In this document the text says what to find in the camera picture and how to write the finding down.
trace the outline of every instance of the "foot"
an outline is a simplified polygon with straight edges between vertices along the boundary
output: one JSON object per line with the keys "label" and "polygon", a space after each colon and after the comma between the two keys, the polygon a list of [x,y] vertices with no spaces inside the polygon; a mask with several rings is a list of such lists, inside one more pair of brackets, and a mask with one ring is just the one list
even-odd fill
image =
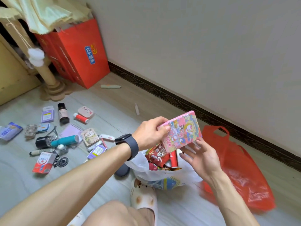
{"label": "foot", "polygon": [[158,215],[157,195],[153,187],[143,185],[138,179],[132,181],[131,206],[137,209],[150,223],[156,226]]}

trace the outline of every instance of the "hand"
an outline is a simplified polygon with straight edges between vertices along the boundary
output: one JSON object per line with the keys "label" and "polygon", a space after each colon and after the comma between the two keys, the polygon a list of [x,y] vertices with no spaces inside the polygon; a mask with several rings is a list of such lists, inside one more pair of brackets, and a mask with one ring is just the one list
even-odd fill
{"label": "hand", "polygon": [[215,149],[207,144],[202,138],[197,140],[196,143],[198,146],[194,143],[188,144],[195,153],[185,147],[182,147],[180,150],[186,155],[180,153],[180,156],[193,167],[195,172],[204,179],[205,182],[210,185],[212,184],[214,177],[222,172],[219,157],[217,156]]}
{"label": "hand", "polygon": [[170,127],[161,127],[157,131],[157,127],[160,124],[165,123],[168,119],[164,117],[157,117],[149,121],[143,121],[142,124],[133,133],[134,139],[137,141],[139,151],[143,151],[152,148],[165,137],[170,131]]}

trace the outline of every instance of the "watch face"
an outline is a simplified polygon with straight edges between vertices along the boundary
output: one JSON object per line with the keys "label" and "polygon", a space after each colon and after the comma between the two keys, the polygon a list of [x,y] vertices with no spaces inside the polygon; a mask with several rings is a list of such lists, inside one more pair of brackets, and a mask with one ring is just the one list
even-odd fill
{"label": "watch face", "polygon": [[129,138],[132,134],[125,134],[123,136],[118,137],[117,139],[115,139],[115,143],[119,143],[120,141],[125,140],[126,138]]}

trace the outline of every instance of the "black watch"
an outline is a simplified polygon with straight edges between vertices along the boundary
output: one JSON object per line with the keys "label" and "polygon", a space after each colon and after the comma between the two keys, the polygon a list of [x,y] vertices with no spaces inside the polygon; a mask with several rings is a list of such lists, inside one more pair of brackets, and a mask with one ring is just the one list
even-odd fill
{"label": "black watch", "polygon": [[130,146],[132,155],[128,159],[128,161],[131,160],[132,158],[134,158],[138,154],[139,147],[138,147],[137,141],[134,139],[132,134],[125,134],[125,135],[120,136],[115,139],[116,145],[121,144],[121,143],[127,143]]}

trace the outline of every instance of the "baseboard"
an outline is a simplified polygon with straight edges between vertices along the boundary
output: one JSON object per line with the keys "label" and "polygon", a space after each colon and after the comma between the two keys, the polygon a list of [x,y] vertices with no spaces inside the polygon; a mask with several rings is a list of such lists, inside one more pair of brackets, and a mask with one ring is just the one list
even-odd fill
{"label": "baseboard", "polygon": [[117,74],[123,79],[148,91],[158,98],[167,101],[168,103],[178,107],[179,109],[182,109],[185,112],[194,110],[197,118],[201,119],[202,121],[208,123],[209,125],[225,127],[228,129],[232,137],[301,172],[300,157],[230,123],[229,121],[224,120],[223,118],[216,116],[215,114],[204,110],[203,108],[200,108],[191,102],[188,102],[187,100],[167,91],[166,89],[163,89],[137,75],[134,75],[133,73],[117,66],[116,64],[109,62],[109,66],[111,72]]}

